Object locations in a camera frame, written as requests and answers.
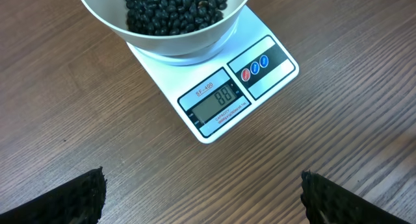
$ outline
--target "pile of black beans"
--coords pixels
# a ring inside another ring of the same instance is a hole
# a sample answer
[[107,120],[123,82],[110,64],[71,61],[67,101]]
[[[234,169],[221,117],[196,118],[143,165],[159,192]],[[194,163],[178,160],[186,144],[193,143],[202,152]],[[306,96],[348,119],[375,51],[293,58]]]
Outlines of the pile of black beans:
[[204,29],[223,19],[227,0],[125,0],[131,32],[168,36]]

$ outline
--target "brown wooden surface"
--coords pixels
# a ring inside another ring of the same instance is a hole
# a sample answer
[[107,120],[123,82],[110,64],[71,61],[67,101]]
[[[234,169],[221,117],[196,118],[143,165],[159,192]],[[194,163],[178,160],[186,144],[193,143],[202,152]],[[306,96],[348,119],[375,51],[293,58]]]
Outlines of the brown wooden surface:
[[104,167],[101,223],[307,223],[311,169],[416,223],[416,0],[250,0],[300,65],[209,147],[80,0],[0,0],[0,212]]

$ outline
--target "red button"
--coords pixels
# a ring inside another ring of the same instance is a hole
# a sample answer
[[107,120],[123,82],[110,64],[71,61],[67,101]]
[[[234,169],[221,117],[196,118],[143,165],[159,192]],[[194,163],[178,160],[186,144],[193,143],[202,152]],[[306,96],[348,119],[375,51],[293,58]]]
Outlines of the red button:
[[245,68],[241,73],[241,79],[244,82],[247,82],[250,79],[251,73],[248,68]]

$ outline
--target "black rubber object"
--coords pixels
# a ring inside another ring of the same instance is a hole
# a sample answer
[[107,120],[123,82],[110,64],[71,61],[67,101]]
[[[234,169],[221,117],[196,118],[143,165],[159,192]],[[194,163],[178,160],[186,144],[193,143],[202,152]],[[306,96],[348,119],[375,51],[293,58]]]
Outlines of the black rubber object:
[[96,224],[105,202],[102,168],[93,169],[24,205],[0,215],[2,224]]
[[310,224],[409,224],[316,173],[302,172],[302,180]]

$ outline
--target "control panel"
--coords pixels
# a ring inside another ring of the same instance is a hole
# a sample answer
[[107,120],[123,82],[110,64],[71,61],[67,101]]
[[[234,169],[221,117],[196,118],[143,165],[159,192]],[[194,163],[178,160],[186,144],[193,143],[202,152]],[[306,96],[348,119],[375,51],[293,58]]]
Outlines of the control panel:
[[294,64],[271,36],[252,45],[228,66],[255,100],[295,71]]

